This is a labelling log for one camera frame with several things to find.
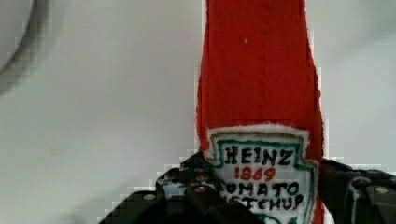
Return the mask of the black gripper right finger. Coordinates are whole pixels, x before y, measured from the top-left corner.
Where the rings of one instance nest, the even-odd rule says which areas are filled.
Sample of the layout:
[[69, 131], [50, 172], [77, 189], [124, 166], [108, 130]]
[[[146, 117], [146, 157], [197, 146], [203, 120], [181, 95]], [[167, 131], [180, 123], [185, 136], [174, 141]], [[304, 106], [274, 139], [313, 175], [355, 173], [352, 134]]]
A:
[[389, 173], [323, 159], [318, 194], [335, 224], [396, 224], [396, 180]]

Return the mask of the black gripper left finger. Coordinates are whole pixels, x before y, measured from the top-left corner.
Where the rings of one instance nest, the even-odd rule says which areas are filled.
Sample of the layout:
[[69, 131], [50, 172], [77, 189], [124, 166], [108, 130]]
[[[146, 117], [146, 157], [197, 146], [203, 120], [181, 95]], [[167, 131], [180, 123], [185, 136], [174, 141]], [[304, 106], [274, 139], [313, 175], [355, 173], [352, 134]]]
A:
[[98, 224], [263, 224], [219, 194], [213, 167], [197, 152], [161, 175], [155, 189], [130, 194]]

